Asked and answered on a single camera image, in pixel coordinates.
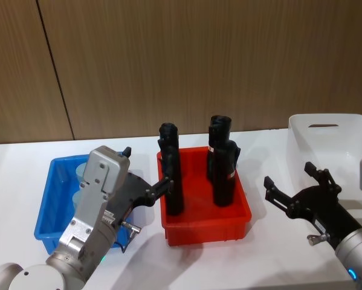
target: white table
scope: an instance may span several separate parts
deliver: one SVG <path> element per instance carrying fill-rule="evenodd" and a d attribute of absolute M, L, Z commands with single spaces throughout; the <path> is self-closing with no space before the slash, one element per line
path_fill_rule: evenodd
<path fill-rule="evenodd" d="M 235 132 L 242 149 L 241 183 L 253 214 L 243 240 L 169 247 L 159 202 L 137 208 L 134 222 L 144 226 L 125 254 L 112 249 L 85 286 L 96 290 L 136 289 L 354 289 L 328 243 L 310 247 L 317 234 L 303 220 L 290 220 L 264 200 L 269 175 L 289 195 L 287 129 Z M 50 161 L 87 154 L 107 145 L 131 146 L 130 169 L 151 184 L 158 181 L 158 137 L 0 145 L 0 264 L 23 267 L 44 263 L 47 252 L 33 236 Z M 180 147 L 206 146 L 207 134 L 183 135 Z"/>

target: red plastic bin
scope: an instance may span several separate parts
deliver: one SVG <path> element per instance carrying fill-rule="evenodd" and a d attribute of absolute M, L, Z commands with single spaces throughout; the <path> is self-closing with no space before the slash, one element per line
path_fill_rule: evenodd
<path fill-rule="evenodd" d="M 177 216 L 166 214 L 161 198 L 161 218 L 165 237 L 170 246 L 192 243 L 238 240 L 245 237 L 245 226 L 252 214 L 237 171 L 233 203 L 218 207 L 213 202 L 213 187 L 207 179 L 207 147 L 180 149 L 184 211 Z M 159 179 L 161 153 L 158 157 Z"/>

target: black cylindrical object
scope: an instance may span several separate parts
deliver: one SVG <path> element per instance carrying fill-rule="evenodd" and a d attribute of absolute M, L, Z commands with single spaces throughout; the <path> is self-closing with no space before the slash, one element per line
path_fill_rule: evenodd
<path fill-rule="evenodd" d="M 159 129 L 162 173 L 173 180 L 173 188 L 165 195 L 166 213 L 178 215 L 184 210 L 181 161 L 179 160 L 178 128 L 172 123 L 163 123 Z"/>
<path fill-rule="evenodd" d="M 223 146 L 216 146 L 213 152 L 213 200 L 219 207 L 233 202 L 234 173 L 239 155 L 240 148 L 231 140 Z"/>
<path fill-rule="evenodd" d="M 213 178 L 213 152 L 216 146 L 223 146 L 229 141 L 231 118 L 215 115 L 210 118 L 209 150 L 207 153 L 207 178 Z"/>

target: wood grain panel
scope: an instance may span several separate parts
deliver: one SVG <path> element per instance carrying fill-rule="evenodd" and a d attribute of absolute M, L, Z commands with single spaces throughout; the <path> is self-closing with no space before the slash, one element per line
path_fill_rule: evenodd
<path fill-rule="evenodd" d="M 362 0 L 40 0 L 77 138 L 362 114 Z"/>
<path fill-rule="evenodd" d="M 0 1 L 0 143 L 71 139 L 36 1 Z"/>

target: white storage container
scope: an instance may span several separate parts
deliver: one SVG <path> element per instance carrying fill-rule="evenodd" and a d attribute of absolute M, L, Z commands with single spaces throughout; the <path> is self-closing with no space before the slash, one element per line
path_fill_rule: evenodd
<path fill-rule="evenodd" d="M 302 114 L 289 118 L 287 164 L 296 192 L 317 185 L 304 172 L 307 161 L 329 169 L 342 187 L 340 203 L 362 223 L 360 160 L 362 115 Z"/>

